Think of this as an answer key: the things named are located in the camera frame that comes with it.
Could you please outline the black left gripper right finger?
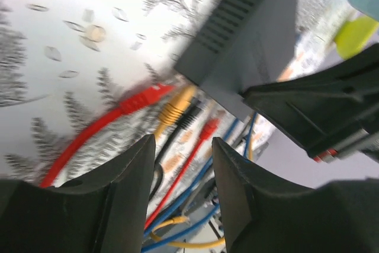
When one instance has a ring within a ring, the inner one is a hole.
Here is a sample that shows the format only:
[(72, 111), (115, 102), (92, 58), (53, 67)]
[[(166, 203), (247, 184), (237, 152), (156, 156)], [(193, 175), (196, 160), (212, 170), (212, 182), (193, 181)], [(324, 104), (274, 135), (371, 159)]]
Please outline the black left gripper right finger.
[(228, 252), (378, 251), (378, 180), (311, 189), (243, 158), (219, 137), (212, 144)]

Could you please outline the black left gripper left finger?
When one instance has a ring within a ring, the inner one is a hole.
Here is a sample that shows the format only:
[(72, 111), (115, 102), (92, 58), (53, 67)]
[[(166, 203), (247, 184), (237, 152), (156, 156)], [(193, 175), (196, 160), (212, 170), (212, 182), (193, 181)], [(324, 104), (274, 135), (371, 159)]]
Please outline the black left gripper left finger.
[(140, 252), (155, 137), (60, 187), (1, 181), (2, 252)]

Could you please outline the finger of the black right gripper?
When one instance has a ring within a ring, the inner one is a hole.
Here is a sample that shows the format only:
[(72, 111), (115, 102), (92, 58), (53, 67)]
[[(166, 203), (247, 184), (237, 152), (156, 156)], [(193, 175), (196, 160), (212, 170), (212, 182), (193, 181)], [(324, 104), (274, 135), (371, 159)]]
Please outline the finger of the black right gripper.
[(317, 162), (378, 161), (378, 44), (309, 76), (248, 88), (243, 102)]

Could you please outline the black network switch box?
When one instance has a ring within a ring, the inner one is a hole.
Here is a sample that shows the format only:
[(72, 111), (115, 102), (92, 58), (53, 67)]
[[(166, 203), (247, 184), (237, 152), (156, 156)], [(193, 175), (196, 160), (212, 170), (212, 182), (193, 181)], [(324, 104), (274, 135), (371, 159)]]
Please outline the black network switch box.
[(294, 56), (297, 0), (221, 0), (174, 68), (230, 114), (243, 93), (278, 79)]

